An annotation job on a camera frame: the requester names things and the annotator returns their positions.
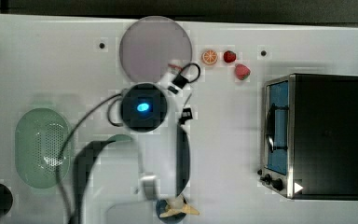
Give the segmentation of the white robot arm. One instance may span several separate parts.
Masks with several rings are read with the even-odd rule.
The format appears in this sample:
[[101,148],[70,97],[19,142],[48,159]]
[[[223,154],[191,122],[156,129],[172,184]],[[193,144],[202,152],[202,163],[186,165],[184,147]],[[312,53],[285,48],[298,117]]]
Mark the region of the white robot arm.
[[182,197],[190,176],[186,83],[168,72],[159,82],[138,82],[110,99],[123,132],[94,140],[76,155],[70,224],[107,224],[116,205]]

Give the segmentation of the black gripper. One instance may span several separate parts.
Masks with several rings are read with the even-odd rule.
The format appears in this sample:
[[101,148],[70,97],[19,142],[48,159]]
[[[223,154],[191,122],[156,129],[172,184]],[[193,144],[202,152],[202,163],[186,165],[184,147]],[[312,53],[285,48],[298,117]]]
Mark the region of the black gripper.
[[182,75],[167,72],[164,75],[164,87],[168,92],[177,95],[181,92],[185,86],[189,83],[189,80]]

